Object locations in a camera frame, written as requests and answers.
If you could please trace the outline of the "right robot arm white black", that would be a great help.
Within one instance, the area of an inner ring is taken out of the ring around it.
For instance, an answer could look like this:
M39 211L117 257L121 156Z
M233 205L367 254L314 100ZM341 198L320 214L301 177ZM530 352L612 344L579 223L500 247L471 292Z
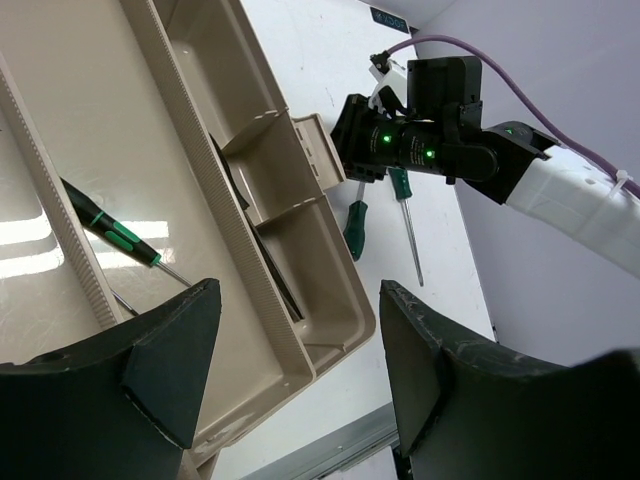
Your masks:
M374 183L394 170L464 181L639 274L639 200L553 137L519 121L484 129L475 56L375 64L369 97L351 94L331 132L345 174Z

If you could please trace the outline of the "beige cantilever toolbox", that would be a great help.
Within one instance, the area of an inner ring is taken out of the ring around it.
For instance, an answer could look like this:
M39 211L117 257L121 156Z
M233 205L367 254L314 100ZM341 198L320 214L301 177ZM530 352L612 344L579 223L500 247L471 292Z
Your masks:
M299 302L299 322L209 133ZM174 479L205 477L221 450L375 332L327 197L344 178L320 116L289 113L240 2L3 2L1 367L218 280L218 335ZM191 286L85 229L61 179Z

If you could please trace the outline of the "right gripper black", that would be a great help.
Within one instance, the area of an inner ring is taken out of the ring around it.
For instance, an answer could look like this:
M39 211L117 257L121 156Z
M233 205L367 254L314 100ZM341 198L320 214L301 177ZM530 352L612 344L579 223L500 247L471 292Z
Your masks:
M407 105L385 86L385 113L360 94L347 97L331 139L347 177L382 179L399 168L486 181L498 171L497 154L481 142L482 63L475 56L408 62Z

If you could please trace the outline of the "yellow black handle file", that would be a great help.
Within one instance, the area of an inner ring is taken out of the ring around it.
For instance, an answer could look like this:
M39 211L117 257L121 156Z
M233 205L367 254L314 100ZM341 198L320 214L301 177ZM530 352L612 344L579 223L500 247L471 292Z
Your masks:
M257 228L255 227L255 225L253 224L252 220L249 218L249 215L247 213L248 208L250 206L249 202L244 198L244 196L241 194L239 188L237 187L234 177L232 175L231 169L229 167L229 164L222 152L222 149L219 147L218 143L216 142L215 138L213 137L213 135L211 133L209 133L209 137L210 140L212 141L215 151L222 163L223 169L225 171L225 174L231 184L232 190L235 194L235 197L240 205L241 210L244 213L244 216L249 224L252 236L254 238L254 240L256 241L256 244L261 252L261 255L265 261L265 264L271 274L271 276L273 277L273 280L276 284L276 286L278 287L278 290L284 300L284 303L287 307L287 309L289 310L289 313L292 316L292 319L294 322L299 322L301 320L304 319L304 314L302 312L302 309L300 308L299 302L296 300L293 292L291 291L288 283L286 282L285 278L283 277L281 270L279 269L278 265L276 264L273 256L271 255L269 249L267 248L266 244L264 243L260 233L258 232Z

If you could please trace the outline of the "small black green precision screwdriver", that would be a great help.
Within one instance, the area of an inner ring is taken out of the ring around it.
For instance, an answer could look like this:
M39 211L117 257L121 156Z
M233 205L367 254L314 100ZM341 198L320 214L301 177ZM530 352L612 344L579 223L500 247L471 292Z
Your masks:
M186 287L191 283L162 261L162 255L129 228L106 213L89 196L61 179L82 226L125 255L149 268L159 268Z

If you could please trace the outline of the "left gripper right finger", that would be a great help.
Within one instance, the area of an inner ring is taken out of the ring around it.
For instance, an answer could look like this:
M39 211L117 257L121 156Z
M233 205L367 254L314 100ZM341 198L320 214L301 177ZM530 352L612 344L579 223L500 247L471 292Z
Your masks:
M639 353L566 367L507 348L385 280L380 328L416 479L635 479Z

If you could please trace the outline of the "large green handle screwdriver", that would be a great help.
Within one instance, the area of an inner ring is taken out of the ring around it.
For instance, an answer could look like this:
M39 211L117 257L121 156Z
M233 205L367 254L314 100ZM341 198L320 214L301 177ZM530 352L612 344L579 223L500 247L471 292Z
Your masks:
M357 262L364 251L366 239L366 214L368 204L364 201L366 183L358 184L356 198L349 205L343 237L354 262Z

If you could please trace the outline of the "green handle long screwdriver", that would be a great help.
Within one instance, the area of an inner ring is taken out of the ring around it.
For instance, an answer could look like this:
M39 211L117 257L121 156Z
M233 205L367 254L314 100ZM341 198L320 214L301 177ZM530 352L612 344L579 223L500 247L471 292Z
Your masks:
M420 262L413 221L412 221L411 212L409 208L409 199L412 197L413 193L410 187L408 173L406 170L403 170L403 169L389 169L388 173L394 189L395 198L399 202L402 213L403 213L404 223L407 230L409 245L411 249L411 254L412 254L414 266L416 269L418 284L420 287L423 287L424 276L423 276L422 266Z

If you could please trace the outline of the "aluminium front rail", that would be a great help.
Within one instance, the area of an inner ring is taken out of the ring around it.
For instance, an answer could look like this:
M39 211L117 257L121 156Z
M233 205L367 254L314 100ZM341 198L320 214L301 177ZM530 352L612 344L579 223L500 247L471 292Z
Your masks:
M245 476L245 479L322 479L399 444L392 403Z

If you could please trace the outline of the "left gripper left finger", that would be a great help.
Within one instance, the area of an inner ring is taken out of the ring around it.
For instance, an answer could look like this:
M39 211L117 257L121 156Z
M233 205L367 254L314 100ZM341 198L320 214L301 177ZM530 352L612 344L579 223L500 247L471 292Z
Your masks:
M1 367L5 479L174 479L221 320L206 278L99 334Z

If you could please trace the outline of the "blue label sticker right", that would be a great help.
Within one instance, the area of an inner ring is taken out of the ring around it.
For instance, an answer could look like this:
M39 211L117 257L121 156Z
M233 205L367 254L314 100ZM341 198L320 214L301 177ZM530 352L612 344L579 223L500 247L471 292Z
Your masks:
M411 33L410 26L404 18L374 6L370 6L370 12L375 23L405 34Z

